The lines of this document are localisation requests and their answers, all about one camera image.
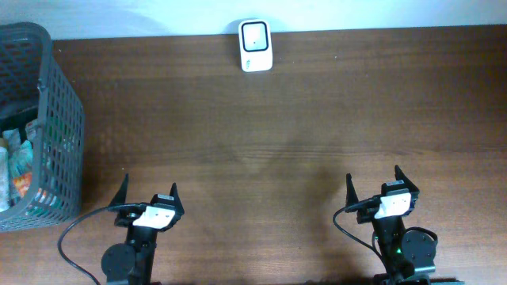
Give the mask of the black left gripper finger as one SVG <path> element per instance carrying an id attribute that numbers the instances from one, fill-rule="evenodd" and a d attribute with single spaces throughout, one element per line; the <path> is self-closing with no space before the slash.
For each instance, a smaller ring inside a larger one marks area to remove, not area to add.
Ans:
<path id="1" fill-rule="evenodd" d="M 173 183 L 170 189 L 170 197 L 173 198 L 173 209 L 177 216 L 182 216 L 185 213 L 181 199 L 178 195 L 177 184 Z"/>
<path id="2" fill-rule="evenodd" d="M 129 180 L 129 175 L 126 174 L 124 176 L 124 179 L 121 183 L 119 190 L 117 191 L 115 196 L 112 198 L 111 202 L 109 203 L 110 207 L 115 207 L 115 206 L 120 206 L 120 205 L 125 204 L 127 192 L 128 192 L 128 180 Z"/>

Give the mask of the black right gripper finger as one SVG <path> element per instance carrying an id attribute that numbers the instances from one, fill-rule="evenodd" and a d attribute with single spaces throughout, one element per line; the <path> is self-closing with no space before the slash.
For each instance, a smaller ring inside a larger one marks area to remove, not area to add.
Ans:
<path id="1" fill-rule="evenodd" d="M 350 173 L 346 174 L 346 201 L 345 206 L 351 207 L 359 202 L 355 187 L 353 185 L 352 175 Z"/>
<path id="2" fill-rule="evenodd" d="M 404 182 L 413 198 L 418 198 L 420 193 L 419 188 L 405 175 L 399 165 L 395 166 L 395 178 L 397 181 Z"/>

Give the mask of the orange tissue pack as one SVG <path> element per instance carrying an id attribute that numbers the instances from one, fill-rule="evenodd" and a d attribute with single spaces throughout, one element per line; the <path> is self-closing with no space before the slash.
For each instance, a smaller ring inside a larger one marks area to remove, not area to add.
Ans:
<path id="1" fill-rule="evenodd" d="M 29 190 L 29 187 L 32 183 L 32 173 L 27 172 L 19 177 L 13 178 L 13 186 L 15 189 L 15 194 L 20 198 L 23 198 Z"/>

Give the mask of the teal tissue pack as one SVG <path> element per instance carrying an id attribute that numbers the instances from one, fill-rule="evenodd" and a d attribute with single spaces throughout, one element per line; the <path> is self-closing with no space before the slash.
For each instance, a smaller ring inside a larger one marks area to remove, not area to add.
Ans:
<path id="1" fill-rule="evenodd" d="M 33 149 L 30 141 L 25 140 L 9 158 L 9 174 L 11 178 L 20 177 L 32 171 Z"/>

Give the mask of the green wipes package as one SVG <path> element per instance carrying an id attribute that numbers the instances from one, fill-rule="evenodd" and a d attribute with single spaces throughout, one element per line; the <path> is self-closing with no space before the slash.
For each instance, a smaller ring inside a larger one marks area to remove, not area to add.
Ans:
<path id="1" fill-rule="evenodd" d="M 37 137 L 38 121 L 10 119 L 2 122 L 1 135 L 6 141 L 9 155 L 19 150 L 33 149 Z"/>

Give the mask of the white tube gold cap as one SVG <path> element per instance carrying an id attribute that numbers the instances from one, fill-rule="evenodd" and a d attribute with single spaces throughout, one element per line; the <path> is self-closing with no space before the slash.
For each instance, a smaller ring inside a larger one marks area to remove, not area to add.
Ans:
<path id="1" fill-rule="evenodd" d="M 7 143 L 1 139 L 0 146 L 0 212 L 10 208 L 10 185 Z"/>

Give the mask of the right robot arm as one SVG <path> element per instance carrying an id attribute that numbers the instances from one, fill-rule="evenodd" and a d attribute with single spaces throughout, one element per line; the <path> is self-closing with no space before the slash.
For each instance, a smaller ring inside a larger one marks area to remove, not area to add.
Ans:
<path id="1" fill-rule="evenodd" d="M 359 200 L 352 175 L 346 175 L 345 211 L 355 212 L 359 224 L 373 226 L 370 247 L 383 263 L 385 272 L 373 277 L 374 284 L 430 284 L 435 272 L 438 237 L 430 230 L 405 227 L 403 218 L 415 208 L 419 188 L 395 166 L 395 180 L 381 185 L 381 193 Z"/>

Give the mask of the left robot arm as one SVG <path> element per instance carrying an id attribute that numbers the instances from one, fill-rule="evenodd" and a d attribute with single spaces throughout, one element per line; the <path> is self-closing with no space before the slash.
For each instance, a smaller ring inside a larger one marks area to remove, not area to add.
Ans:
<path id="1" fill-rule="evenodd" d="M 176 184 L 170 193 L 155 194 L 148 203 L 126 204 L 128 178 L 109 204 L 114 226 L 127 229 L 125 241 L 110 246 L 101 258 L 107 284 L 150 284 L 159 233 L 171 229 L 185 213 Z"/>

